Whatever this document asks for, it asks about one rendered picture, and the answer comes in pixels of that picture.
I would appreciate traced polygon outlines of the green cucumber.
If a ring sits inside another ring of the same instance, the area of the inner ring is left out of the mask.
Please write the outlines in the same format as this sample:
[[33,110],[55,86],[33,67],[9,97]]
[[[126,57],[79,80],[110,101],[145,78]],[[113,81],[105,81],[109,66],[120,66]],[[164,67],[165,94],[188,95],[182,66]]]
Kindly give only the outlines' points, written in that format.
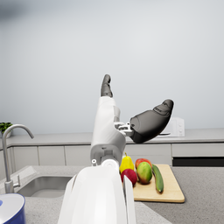
[[152,171],[156,181],[156,189],[159,193],[162,193],[164,190],[164,181],[162,174],[156,165],[152,166]]

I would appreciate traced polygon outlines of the silver kitchen faucet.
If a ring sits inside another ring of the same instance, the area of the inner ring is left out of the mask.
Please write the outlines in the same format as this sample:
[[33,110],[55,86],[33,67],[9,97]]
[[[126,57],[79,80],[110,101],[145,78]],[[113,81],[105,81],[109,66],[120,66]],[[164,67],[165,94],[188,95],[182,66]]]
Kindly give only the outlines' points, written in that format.
[[16,187],[20,187],[20,178],[17,178],[16,184],[14,184],[13,180],[11,179],[8,151],[7,151],[7,143],[6,143],[6,138],[7,138],[8,134],[12,130],[17,129],[17,128],[25,130],[28,133],[28,135],[30,136],[30,138],[34,138],[34,135],[32,134],[32,132],[23,124],[13,124],[9,128],[7,128],[5,130],[5,132],[3,133],[2,146],[3,146],[3,159],[4,159],[4,168],[5,168],[5,177],[6,177],[6,180],[4,182],[4,190],[6,193],[14,193],[14,189]]

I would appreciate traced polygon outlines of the green red mango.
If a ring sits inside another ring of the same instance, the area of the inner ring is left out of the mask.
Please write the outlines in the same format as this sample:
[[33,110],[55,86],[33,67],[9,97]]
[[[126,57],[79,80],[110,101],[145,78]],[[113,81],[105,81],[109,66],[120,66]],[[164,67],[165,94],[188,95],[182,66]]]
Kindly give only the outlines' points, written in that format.
[[147,162],[142,162],[136,169],[138,179],[141,184],[147,185],[152,178],[151,166]]

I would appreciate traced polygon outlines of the white microwave oven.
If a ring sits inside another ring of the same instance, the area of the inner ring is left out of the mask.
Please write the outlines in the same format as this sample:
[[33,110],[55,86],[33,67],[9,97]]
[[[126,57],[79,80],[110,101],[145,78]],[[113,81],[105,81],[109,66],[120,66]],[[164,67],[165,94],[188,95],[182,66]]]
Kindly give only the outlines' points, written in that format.
[[172,117],[165,129],[159,134],[160,137],[183,137],[185,135],[185,120]]

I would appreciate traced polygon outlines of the red tomato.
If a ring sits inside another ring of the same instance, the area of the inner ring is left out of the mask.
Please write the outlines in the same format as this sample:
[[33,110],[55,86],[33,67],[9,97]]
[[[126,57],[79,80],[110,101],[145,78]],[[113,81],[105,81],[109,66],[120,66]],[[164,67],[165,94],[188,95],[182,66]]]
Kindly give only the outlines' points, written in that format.
[[135,162],[135,167],[137,169],[137,167],[142,163],[142,162],[146,162],[150,165],[150,167],[152,167],[151,161],[149,159],[146,158],[138,158]]

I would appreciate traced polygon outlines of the blue white pot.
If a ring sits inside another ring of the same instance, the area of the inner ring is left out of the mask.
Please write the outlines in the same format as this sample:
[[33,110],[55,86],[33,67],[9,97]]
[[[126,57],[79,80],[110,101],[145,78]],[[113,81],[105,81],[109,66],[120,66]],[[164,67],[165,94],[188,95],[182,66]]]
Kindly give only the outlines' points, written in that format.
[[24,196],[18,193],[0,195],[0,224],[26,224]]

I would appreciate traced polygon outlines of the steel kitchen sink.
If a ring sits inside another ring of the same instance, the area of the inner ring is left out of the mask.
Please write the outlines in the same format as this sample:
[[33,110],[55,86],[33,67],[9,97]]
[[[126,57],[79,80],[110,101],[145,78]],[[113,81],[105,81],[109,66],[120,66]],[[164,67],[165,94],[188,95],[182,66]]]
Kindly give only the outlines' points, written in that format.
[[42,176],[31,180],[17,192],[25,197],[58,198],[64,195],[71,177]]

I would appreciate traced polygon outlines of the black oven opening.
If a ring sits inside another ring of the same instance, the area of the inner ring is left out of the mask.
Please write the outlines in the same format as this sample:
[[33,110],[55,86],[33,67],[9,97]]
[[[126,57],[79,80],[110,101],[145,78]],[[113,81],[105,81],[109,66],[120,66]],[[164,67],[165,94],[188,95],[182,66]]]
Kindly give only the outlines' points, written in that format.
[[224,157],[175,157],[173,166],[224,167]]

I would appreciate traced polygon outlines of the red apple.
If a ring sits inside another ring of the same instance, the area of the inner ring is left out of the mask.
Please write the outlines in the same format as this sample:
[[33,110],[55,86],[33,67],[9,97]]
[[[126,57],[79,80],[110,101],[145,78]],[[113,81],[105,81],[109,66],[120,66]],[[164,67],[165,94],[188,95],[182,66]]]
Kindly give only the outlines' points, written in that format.
[[122,173],[121,173],[121,179],[124,179],[124,177],[127,177],[132,185],[134,186],[137,182],[137,174],[135,173],[134,170],[132,169],[125,169]]

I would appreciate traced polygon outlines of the grey kitchen cabinets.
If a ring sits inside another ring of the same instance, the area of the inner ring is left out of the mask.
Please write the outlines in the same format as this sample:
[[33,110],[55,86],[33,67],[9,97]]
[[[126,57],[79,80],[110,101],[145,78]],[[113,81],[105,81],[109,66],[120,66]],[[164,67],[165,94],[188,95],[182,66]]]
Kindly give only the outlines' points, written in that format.
[[[90,165],[89,145],[10,147],[10,173],[27,165]],[[172,165],[175,157],[224,157],[224,143],[127,144],[125,152],[135,162]]]

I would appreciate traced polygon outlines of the yellow pear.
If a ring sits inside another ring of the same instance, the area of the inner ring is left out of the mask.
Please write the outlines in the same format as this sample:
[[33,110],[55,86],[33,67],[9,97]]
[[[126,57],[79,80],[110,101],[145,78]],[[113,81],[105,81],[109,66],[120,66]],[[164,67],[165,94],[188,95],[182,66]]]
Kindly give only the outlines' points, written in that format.
[[131,169],[131,170],[134,170],[135,169],[135,166],[132,162],[132,159],[130,156],[128,156],[127,154],[125,154],[123,157],[122,157],[122,162],[121,162],[121,165],[120,165],[120,172],[123,172],[124,170],[126,169]]

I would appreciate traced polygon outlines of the green potted plant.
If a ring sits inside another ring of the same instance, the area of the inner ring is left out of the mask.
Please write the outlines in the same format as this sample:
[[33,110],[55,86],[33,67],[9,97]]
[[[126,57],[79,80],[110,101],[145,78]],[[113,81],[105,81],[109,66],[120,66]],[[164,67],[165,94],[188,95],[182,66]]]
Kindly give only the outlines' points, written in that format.
[[3,134],[11,125],[11,122],[0,122],[0,133]]

